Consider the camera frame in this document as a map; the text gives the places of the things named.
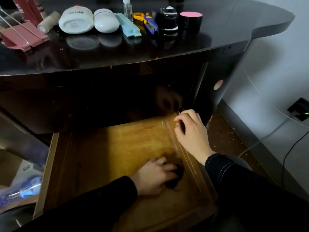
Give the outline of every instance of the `pink lid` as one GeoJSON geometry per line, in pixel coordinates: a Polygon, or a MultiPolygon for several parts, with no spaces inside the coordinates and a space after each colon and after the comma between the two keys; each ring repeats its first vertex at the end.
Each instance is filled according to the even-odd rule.
{"type": "Polygon", "coordinates": [[[180,15],[185,16],[185,17],[201,17],[201,16],[203,16],[199,12],[192,12],[192,11],[181,12],[180,15]]]}

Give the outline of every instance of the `small glass bottle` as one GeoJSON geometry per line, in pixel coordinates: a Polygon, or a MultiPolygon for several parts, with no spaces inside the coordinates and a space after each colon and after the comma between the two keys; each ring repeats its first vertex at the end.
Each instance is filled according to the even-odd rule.
{"type": "Polygon", "coordinates": [[[133,22],[133,12],[130,0],[123,0],[123,14],[133,22]]]}

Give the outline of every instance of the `power outlet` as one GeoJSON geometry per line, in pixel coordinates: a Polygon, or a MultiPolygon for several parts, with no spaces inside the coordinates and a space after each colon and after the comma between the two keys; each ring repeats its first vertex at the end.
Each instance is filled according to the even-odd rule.
{"type": "Polygon", "coordinates": [[[304,98],[300,98],[288,108],[288,111],[291,113],[294,111],[298,112],[299,115],[296,115],[295,117],[300,121],[304,121],[309,117],[309,102],[304,98]]]}

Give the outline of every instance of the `black sleeve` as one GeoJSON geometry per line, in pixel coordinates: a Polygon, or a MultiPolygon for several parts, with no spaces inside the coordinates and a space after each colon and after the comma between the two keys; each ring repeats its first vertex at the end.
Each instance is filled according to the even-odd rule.
{"type": "Polygon", "coordinates": [[[17,231],[57,231],[63,228],[72,231],[85,226],[87,231],[110,231],[136,198],[134,183],[124,176],[44,213],[17,231]]]}
{"type": "Polygon", "coordinates": [[[222,205],[231,208],[247,231],[300,231],[307,228],[309,203],[229,158],[214,154],[205,169],[222,205]]]}

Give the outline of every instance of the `light blue clip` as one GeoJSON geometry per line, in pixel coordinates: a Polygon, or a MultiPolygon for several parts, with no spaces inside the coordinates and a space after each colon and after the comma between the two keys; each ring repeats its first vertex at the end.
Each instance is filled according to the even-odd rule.
{"type": "Polygon", "coordinates": [[[123,31],[123,33],[126,35],[126,37],[141,36],[140,29],[136,27],[135,24],[132,23],[124,14],[118,13],[115,15],[120,23],[120,28],[123,31]]]}

